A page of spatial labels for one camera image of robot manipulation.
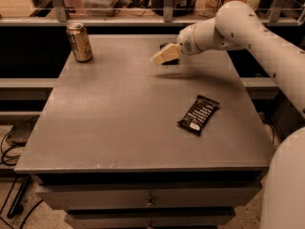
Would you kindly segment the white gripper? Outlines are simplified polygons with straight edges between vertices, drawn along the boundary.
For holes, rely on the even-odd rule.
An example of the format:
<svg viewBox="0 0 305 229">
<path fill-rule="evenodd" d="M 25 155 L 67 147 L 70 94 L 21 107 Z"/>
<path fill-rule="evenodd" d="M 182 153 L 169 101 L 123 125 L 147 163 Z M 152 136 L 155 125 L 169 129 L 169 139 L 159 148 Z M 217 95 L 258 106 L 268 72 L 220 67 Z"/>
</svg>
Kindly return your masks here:
<svg viewBox="0 0 305 229">
<path fill-rule="evenodd" d="M 194 40 L 195 26 L 188 26 L 179 32 L 176 43 L 164 43 L 160 45 L 161 57 L 154 56 L 152 62 L 155 65 L 161 65 L 165 62 L 178 60 L 181 52 L 188 55 L 200 54 L 202 51 L 197 47 Z"/>
</svg>

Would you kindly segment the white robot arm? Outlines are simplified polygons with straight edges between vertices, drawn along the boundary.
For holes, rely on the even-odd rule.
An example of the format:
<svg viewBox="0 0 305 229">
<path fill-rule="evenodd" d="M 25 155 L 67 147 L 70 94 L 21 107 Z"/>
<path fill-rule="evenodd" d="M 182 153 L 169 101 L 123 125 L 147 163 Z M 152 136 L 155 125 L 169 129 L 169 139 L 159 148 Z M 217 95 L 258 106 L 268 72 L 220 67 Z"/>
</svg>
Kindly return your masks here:
<svg viewBox="0 0 305 229">
<path fill-rule="evenodd" d="M 153 56 L 160 65 L 207 50 L 247 50 L 294 107 L 305 112 L 305 52 L 269 31 L 240 1 L 223 5 L 215 18 L 190 25 Z M 259 229 L 305 229 L 305 128 L 277 147 L 265 180 Z"/>
</svg>

